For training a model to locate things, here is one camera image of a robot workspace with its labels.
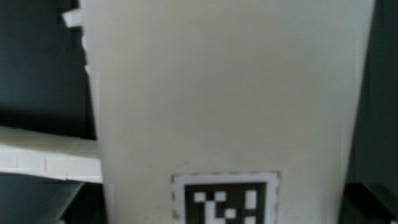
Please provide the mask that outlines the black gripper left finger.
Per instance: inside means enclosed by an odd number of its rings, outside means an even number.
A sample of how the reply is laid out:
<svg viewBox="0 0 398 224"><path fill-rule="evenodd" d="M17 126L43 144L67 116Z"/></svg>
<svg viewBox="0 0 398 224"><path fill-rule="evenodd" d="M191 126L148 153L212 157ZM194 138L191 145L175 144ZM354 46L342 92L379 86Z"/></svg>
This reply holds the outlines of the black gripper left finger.
<svg viewBox="0 0 398 224"><path fill-rule="evenodd" d="M59 224L84 183L0 173L0 224Z"/></svg>

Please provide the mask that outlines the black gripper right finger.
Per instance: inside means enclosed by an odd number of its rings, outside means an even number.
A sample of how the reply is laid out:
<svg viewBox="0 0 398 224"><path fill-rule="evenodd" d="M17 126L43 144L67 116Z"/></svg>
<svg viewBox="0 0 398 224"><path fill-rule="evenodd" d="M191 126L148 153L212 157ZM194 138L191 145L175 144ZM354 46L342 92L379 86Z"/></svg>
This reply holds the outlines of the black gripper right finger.
<svg viewBox="0 0 398 224"><path fill-rule="evenodd" d="M398 224L398 196L383 184L345 186L340 224Z"/></svg>

